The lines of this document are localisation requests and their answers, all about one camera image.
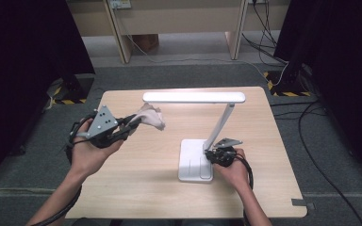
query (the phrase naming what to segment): person's left hand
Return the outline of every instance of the person's left hand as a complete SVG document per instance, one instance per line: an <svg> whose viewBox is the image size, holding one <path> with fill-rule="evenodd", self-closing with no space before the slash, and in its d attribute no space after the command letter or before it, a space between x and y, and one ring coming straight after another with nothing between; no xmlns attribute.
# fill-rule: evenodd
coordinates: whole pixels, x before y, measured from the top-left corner
<svg viewBox="0 0 362 226"><path fill-rule="evenodd" d="M81 125L78 133L87 132L90 128L92 120L88 120ZM76 137L74 142L85 140L84 137ZM123 144L123 140L118 140L107 148L99 149L90 142L76 143L72 149L73 159L70 171L84 179L97 172L105 163L105 161L115 152L117 152Z"/></svg>

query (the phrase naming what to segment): wooden table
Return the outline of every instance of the wooden table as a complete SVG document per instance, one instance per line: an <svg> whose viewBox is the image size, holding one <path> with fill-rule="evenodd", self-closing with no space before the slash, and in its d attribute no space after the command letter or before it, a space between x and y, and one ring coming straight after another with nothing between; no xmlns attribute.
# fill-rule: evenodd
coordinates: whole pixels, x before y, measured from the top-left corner
<svg viewBox="0 0 362 226"><path fill-rule="evenodd" d="M117 118L136 112L148 90L116 90L104 94ZM269 218L300 218L301 191L262 88L160 89L157 91L241 91L244 104L236 105L218 140L243 141L255 177L254 192ZM155 104L162 110L166 128L141 124L122 148L83 185L67 218L241 218L236 191L215 173L208 184L178 180L180 142L208 138L224 105Z"/></svg>

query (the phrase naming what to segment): white desk lamp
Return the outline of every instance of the white desk lamp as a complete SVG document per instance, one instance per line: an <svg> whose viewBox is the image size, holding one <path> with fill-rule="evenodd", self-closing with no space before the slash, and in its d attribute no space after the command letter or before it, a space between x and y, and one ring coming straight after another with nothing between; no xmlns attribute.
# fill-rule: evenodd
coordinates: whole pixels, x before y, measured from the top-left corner
<svg viewBox="0 0 362 226"><path fill-rule="evenodd" d="M226 104L222 116L208 139L181 141L178 178L184 182L211 181L213 168L205 156L205 150L209 150L213 145L235 104L245 102L245 95L242 92L145 92L143 101L162 104Z"/></svg>

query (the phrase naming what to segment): lamp base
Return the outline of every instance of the lamp base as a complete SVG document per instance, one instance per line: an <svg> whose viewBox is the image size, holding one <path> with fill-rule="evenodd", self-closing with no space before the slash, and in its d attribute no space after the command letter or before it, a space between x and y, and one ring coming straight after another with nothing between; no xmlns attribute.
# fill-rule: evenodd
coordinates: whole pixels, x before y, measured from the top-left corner
<svg viewBox="0 0 362 226"><path fill-rule="evenodd" d="M213 168L204 153L206 139L183 139L181 141L178 178L182 182L210 182Z"/></svg>

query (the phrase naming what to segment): person's right hand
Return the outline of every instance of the person's right hand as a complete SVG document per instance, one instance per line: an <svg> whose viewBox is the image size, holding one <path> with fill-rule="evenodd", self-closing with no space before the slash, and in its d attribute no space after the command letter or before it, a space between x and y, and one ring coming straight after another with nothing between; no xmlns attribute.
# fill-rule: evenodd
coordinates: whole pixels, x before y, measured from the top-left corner
<svg viewBox="0 0 362 226"><path fill-rule="evenodd" d="M245 158L245 153L242 149L235 149L237 154L242 155ZM234 159L234 162L229 167L222 167L218 164L214 164L214 170L219 172L222 177L234 187L239 190L244 186L249 186L249 177L245 166L238 159Z"/></svg>

